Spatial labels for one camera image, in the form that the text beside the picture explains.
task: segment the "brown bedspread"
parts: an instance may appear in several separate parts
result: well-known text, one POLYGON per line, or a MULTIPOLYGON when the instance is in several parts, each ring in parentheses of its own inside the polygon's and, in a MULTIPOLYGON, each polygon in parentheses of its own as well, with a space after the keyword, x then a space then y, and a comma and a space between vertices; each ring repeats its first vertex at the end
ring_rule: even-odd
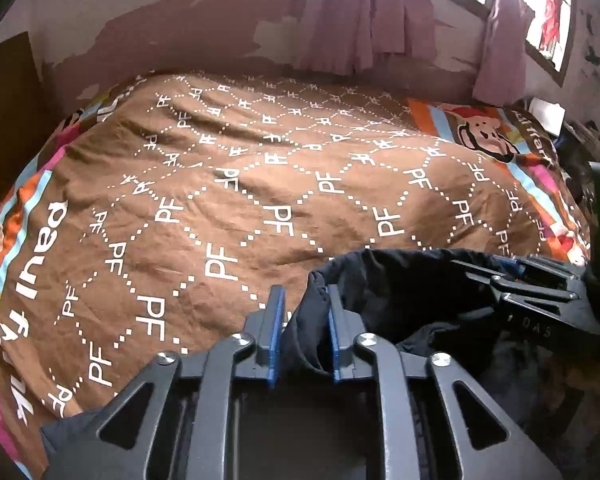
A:
POLYGON ((236 332, 274 283, 295 306, 328 258, 587 255, 526 112, 189 73, 77 118, 0 208, 0 410, 34 478, 41 424, 105 404, 159 350, 236 332))

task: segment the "curtain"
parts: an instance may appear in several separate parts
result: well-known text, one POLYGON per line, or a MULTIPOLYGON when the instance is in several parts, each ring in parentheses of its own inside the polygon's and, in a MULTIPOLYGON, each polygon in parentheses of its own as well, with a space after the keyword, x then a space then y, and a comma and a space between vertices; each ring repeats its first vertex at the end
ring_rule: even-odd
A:
POLYGON ((495 0, 487 20, 474 98, 503 107, 524 97, 525 20, 520 0, 495 0))
POLYGON ((307 0, 295 68, 351 75, 383 54, 436 59, 430 0, 307 0))
POLYGON ((544 10, 544 23, 542 24, 542 36, 540 39, 540 50, 546 50, 553 54, 554 47, 560 41, 560 9, 562 0, 546 0, 544 10))

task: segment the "screw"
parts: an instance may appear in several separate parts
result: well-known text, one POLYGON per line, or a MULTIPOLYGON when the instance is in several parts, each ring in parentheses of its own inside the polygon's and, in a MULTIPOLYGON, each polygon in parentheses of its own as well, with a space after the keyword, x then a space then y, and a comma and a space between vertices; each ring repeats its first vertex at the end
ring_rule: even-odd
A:
POLYGON ((176 354, 176 352, 172 352, 171 350, 167 350, 166 352, 158 352, 157 355, 158 364, 162 366, 170 365, 178 358, 178 354, 176 354))
POLYGON ((249 334, 233 334, 232 337, 238 340, 240 346, 248 345, 251 342, 251 336, 249 334))
POLYGON ((437 354, 433 354, 431 356, 431 364, 440 367, 449 366, 451 364, 451 356, 449 354, 445 354, 444 352, 438 352, 437 354))
POLYGON ((360 343, 362 346, 373 346, 378 342, 378 338, 376 337, 376 334, 371 334, 369 332, 360 334, 358 336, 357 340, 358 340, 358 343, 360 343))

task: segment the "blanket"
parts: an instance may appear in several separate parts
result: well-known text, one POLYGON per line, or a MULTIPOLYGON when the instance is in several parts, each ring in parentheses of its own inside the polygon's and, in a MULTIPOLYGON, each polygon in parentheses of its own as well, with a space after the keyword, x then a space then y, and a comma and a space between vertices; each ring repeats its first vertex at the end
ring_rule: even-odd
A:
POLYGON ((584 264, 589 227, 523 110, 202 72, 116 86, 0 205, 0 441, 38 478, 41 425, 361 248, 584 264))

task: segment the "peeling wall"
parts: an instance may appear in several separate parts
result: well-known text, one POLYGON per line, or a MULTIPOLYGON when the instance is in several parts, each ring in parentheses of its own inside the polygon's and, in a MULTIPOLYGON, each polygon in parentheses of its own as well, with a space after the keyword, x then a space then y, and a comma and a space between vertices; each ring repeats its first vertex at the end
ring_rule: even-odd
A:
MULTIPOLYGON (((294 56, 304 1, 17 0, 0 23, 0 41, 29 31, 49 100, 66 114, 97 91, 152 69, 283 73, 294 56)), ((484 22, 449 0, 432 2, 435 62, 391 57, 362 74, 362 81, 424 98, 470 99, 484 22)), ((527 58, 526 90, 600 127, 600 17, 587 0, 576 4, 564 85, 527 58)))

